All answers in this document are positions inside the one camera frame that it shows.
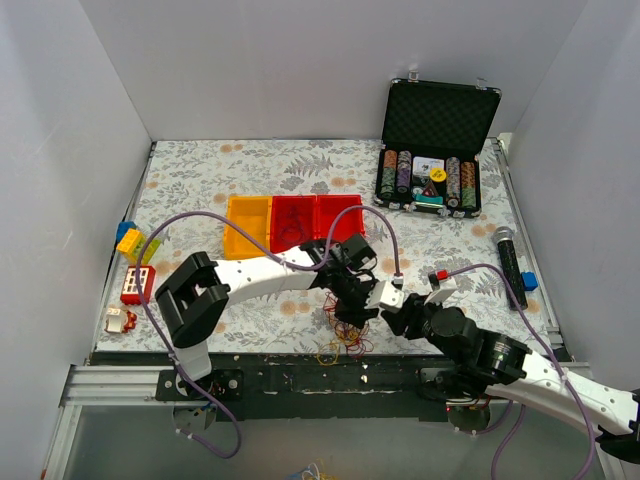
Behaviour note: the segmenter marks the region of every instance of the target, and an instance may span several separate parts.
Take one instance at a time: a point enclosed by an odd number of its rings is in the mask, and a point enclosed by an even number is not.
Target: open black briefcase
[[[378,163],[377,204],[470,218],[480,215],[482,150],[500,103],[496,88],[391,81]]]

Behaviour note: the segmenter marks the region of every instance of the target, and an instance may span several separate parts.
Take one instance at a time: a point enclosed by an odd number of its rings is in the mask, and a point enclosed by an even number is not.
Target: case latch
[[[476,88],[478,90],[486,90],[487,89],[487,81],[484,78],[481,78],[481,77],[476,78]]]

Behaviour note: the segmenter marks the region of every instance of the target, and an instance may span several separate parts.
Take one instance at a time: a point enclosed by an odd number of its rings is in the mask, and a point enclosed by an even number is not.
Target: leaf pattern
[[[145,188],[137,202],[135,222],[147,230],[168,217],[188,210],[226,214],[233,195],[360,194],[365,205],[375,206],[373,188],[380,143],[367,140],[252,140],[161,141],[149,167]],[[429,272],[455,270],[471,263],[498,265],[491,242],[497,226],[514,230],[514,214],[499,163],[487,143],[480,161],[483,212],[475,219],[452,218],[400,210],[381,210],[394,226],[401,248],[400,262],[409,291],[424,293]],[[393,271],[389,231],[372,215],[364,217],[368,241],[378,255],[375,274],[389,278]],[[154,287],[191,253],[206,251],[222,258],[223,226],[209,218],[191,217],[168,229],[169,238],[151,264],[157,270]],[[521,235],[514,239],[523,271],[530,269]],[[108,305],[120,306],[120,289],[127,265],[119,257],[110,286]],[[502,332],[540,351],[517,314],[508,308],[504,288],[497,278],[475,271],[457,278],[458,291],[447,302],[465,309],[481,328]],[[322,305],[325,291],[279,292],[251,299],[225,310],[210,337],[212,352],[315,353],[334,338]],[[546,338],[547,313],[538,292],[529,296],[528,318]],[[151,302],[161,327],[155,300]],[[164,346],[140,307],[136,328],[124,335],[104,332],[98,325],[96,348],[100,351],[163,351]],[[437,354],[426,340],[409,342],[395,337],[382,318],[370,321],[367,337],[374,354]]]

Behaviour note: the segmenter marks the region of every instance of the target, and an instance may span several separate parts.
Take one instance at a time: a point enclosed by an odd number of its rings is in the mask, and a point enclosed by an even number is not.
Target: yellow bin
[[[269,249],[272,197],[231,197],[227,218]],[[244,260],[262,257],[262,253],[249,240],[228,225],[224,227],[224,258]]]

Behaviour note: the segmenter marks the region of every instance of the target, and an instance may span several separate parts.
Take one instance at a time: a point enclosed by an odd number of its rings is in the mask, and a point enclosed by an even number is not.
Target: plastic tray
[[[326,238],[329,227],[338,214],[347,207],[362,205],[360,195],[318,195],[316,214],[316,238]],[[332,240],[344,242],[351,235],[364,235],[362,210],[354,210],[344,215],[333,232]]]
[[[270,249],[284,252],[317,238],[316,196],[274,196],[271,210]]]
[[[269,248],[272,197],[231,197],[227,218]],[[227,260],[262,257],[264,253],[229,226],[224,229],[224,256]]]

